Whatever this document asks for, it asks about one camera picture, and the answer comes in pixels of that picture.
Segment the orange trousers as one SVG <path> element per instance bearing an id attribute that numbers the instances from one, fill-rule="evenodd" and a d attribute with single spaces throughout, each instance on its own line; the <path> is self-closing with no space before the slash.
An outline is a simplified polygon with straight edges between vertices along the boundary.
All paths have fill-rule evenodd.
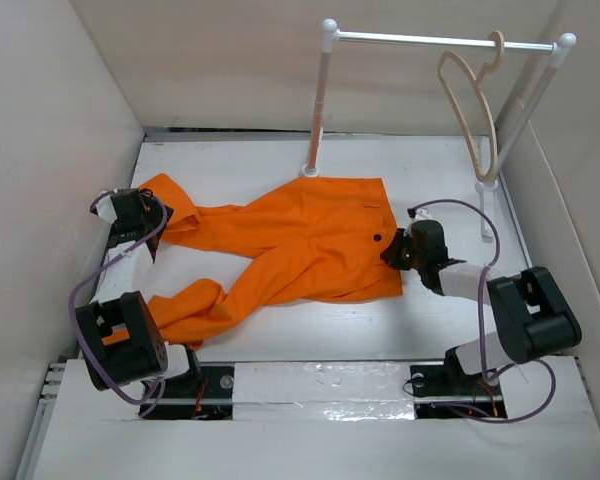
<path id="1" fill-rule="evenodd" d="M 230 289 L 202 278 L 149 311 L 171 344 L 197 348 L 264 306 L 399 297 L 382 252 L 397 224 L 380 178 L 296 178 L 245 206 L 197 206 L 169 176 L 144 184 L 174 211 L 162 238 L 250 259 Z"/>

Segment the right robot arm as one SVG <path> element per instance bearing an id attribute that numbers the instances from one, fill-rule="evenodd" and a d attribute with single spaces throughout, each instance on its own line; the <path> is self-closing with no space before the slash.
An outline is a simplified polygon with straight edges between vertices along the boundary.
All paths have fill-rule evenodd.
<path id="1" fill-rule="evenodd" d="M 522 365 L 579 345 L 581 326 L 551 272 L 531 267 L 497 275 L 449 256 L 442 225 L 418 220 L 398 229 L 381 254 L 391 268 L 414 270 L 433 293 L 477 305 L 478 338 L 445 353 L 442 381 L 453 393 L 492 382 L 509 365 Z"/>

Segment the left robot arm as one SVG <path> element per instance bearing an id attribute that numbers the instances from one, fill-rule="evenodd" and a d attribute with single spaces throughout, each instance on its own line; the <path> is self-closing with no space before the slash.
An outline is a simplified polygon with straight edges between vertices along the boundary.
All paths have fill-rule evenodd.
<path id="1" fill-rule="evenodd" d="M 202 387 L 202 371 L 190 348 L 179 346 L 187 362 L 169 374 L 167 342 L 160 334 L 141 289 L 154 265 L 160 239 L 174 210 L 147 189 L 102 192 L 90 212 L 109 226 L 103 265 L 85 280 L 95 292 L 76 306 L 78 290 L 70 294 L 69 312 L 84 351 L 91 381 L 100 391 L 136 381 L 165 378 L 181 396 Z"/>

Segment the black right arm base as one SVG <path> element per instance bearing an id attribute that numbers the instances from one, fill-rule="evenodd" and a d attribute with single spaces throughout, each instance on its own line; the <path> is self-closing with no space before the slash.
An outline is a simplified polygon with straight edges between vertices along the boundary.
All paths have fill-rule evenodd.
<path id="1" fill-rule="evenodd" d="M 413 399 L 417 420 L 508 417 L 500 385 L 489 386 L 480 373 L 465 373 L 456 348 L 440 362 L 411 364 L 403 392 Z"/>

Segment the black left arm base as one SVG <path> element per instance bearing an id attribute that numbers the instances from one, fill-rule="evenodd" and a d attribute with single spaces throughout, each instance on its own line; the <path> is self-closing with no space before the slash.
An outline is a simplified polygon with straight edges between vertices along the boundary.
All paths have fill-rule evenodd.
<path id="1" fill-rule="evenodd" d="M 146 420 L 219 421 L 233 418 L 234 363 L 201 363 L 196 352 L 168 345 L 164 392 L 139 407 Z"/>

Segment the wooden clothes hanger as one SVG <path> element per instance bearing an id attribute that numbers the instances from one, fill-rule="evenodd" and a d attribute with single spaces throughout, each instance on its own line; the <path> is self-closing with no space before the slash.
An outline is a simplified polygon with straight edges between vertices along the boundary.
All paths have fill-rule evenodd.
<path id="1" fill-rule="evenodd" d="M 478 182 L 489 183 L 496 179 L 499 168 L 499 153 L 493 112 L 483 89 L 484 80 L 497 72 L 504 59 L 504 35 L 493 31 L 488 39 L 495 44 L 492 60 L 485 61 L 478 72 L 453 50 L 445 50 L 437 64 L 437 79 L 450 103 L 468 149 L 469 158 Z M 461 75 L 469 100 L 458 98 L 447 73 L 451 70 Z M 487 137 L 487 159 L 478 152 L 478 127 L 483 127 Z"/>

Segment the white foam front panel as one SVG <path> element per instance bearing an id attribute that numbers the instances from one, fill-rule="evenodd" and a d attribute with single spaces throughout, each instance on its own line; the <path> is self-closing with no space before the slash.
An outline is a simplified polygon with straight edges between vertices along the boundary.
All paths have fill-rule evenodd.
<path id="1" fill-rule="evenodd" d="M 65 369 L 38 479 L 600 479 L 600 428 L 573 360 L 519 424 L 475 421 L 143 421 Z"/>

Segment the white clothes rack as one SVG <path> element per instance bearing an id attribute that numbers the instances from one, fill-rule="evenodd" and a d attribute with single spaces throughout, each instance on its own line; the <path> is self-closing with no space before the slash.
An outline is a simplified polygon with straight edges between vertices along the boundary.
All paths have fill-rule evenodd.
<path id="1" fill-rule="evenodd" d="M 475 178 L 460 127 L 437 79 L 437 64 L 445 50 L 453 50 L 478 72 L 495 54 L 489 34 L 470 39 L 362 32 L 324 19 L 309 146 L 301 175 L 318 176 L 320 143 L 327 130 L 451 135 L 459 137 L 465 148 L 481 205 L 491 206 L 490 192 L 505 162 L 578 39 L 565 32 L 553 40 L 520 42 L 506 39 L 503 33 L 504 59 L 483 83 L 494 117 L 499 168 L 494 181 L 481 183 Z M 451 70 L 447 78 L 457 97 L 469 100 L 461 75 Z M 487 137 L 482 130 L 478 127 L 478 152 L 486 160 Z"/>

